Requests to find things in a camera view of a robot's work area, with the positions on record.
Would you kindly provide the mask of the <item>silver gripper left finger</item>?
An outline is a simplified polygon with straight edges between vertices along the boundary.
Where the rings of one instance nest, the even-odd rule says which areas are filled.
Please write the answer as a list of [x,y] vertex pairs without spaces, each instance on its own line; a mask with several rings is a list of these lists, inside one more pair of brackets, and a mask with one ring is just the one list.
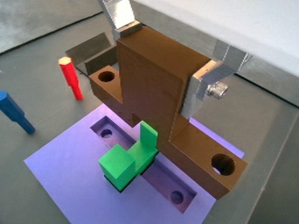
[[111,24],[115,39],[143,28],[143,24],[136,21],[129,0],[97,0],[97,2]]

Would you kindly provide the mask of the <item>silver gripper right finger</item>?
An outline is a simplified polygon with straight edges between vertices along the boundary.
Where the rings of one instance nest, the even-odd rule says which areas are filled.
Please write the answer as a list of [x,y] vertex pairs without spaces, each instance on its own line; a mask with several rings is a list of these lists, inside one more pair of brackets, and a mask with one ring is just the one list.
[[240,51],[220,40],[216,42],[212,59],[191,76],[185,88],[180,110],[185,119],[189,119],[197,112],[208,96],[217,100],[223,98],[228,86],[221,80],[240,70],[248,59],[249,54],[247,52]]

